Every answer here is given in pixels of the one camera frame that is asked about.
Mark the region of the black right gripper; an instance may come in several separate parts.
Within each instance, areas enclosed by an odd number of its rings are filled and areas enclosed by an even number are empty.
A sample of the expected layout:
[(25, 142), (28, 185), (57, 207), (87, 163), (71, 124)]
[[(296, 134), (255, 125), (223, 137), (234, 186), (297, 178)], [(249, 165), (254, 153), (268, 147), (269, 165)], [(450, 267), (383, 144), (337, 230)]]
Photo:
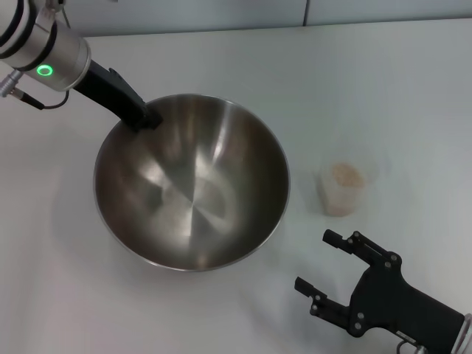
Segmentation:
[(355, 231), (348, 238), (327, 229), (322, 240), (370, 265), (350, 297), (348, 308), (297, 277), (294, 289), (311, 298), (310, 315), (356, 338), (372, 328), (388, 330), (414, 346), (453, 346), (464, 315), (409, 285), (391, 254)]

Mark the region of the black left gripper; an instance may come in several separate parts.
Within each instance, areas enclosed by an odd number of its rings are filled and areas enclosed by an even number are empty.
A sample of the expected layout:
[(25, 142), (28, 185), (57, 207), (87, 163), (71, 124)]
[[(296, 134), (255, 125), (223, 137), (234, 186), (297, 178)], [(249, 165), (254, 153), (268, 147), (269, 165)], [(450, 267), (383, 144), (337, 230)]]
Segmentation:
[(114, 113), (134, 132), (155, 130), (163, 123), (162, 115), (145, 105), (115, 70), (105, 69), (94, 60), (74, 90)]

